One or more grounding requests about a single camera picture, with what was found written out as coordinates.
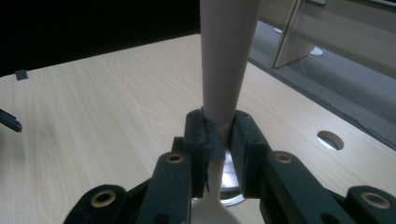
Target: light wood tabletop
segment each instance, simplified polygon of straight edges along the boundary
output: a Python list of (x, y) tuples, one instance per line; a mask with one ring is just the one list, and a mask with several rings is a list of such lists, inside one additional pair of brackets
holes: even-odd
[[(200, 36), (190, 35), (0, 78), (0, 108), (23, 130), (0, 125), (0, 223), (62, 223), (89, 189), (131, 189), (182, 136), (202, 106)], [(341, 195), (369, 185), (396, 195), (396, 152), (248, 64), (238, 109), (273, 150), (293, 153)], [(320, 131), (336, 133), (329, 150)], [(262, 223), (258, 200), (231, 207)]]

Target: tapered white rod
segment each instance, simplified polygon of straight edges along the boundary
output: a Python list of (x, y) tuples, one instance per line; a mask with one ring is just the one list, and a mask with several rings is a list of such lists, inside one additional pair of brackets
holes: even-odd
[[(227, 148), (262, 0), (201, 0), (204, 116)], [(209, 163), (210, 194), (192, 205), (191, 222), (239, 223), (219, 201), (224, 160)]]

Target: circular hole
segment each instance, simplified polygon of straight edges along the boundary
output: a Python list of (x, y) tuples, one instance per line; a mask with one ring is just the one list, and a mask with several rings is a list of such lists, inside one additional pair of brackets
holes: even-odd
[(167, 224), (169, 223), (169, 215), (165, 213), (160, 213), (154, 218), (154, 224)]
[(379, 194), (372, 192), (363, 192), (361, 194), (361, 197), (365, 202), (376, 208), (381, 208), (381, 209), (390, 208), (390, 202)]
[(116, 200), (116, 192), (111, 189), (100, 191), (91, 198), (91, 205), (93, 207), (104, 207), (113, 203)]
[(179, 155), (172, 155), (170, 157), (168, 157), (168, 162), (171, 163), (178, 163), (183, 161), (183, 157), (179, 156)]
[(340, 221), (337, 217), (330, 214), (322, 214), (320, 220), (325, 224), (339, 224)]
[(335, 133), (321, 131), (317, 137), (319, 142), (328, 149), (341, 150), (344, 148), (344, 141)]
[(276, 160), (282, 163), (291, 163), (293, 159), (286, 154), (276, 154)]

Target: dark background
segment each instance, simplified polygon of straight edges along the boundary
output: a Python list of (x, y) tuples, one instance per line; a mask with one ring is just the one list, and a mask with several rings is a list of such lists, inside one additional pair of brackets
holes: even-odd
[(199, 0), (9, 2), (0, 77), (200, 32)]

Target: wooden table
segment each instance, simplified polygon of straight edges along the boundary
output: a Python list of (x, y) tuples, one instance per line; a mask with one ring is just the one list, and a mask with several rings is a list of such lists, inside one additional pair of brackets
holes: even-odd
[[(200, 36), (191, 35), (0, 79), (0, 107), (23, 125), (0, 125), (0, 223), (62, 223), (89, 189), (131, 189), (182, 136), (202, 105)], [(274, 150), (295, 154), (328, 189), (370, 185), (396, 195), (396, 152), (249, 64), (238, 109)], [(333, 151), (319, 131), (340, 136)], [(258, 200), (230, 208), (261, 223)]]

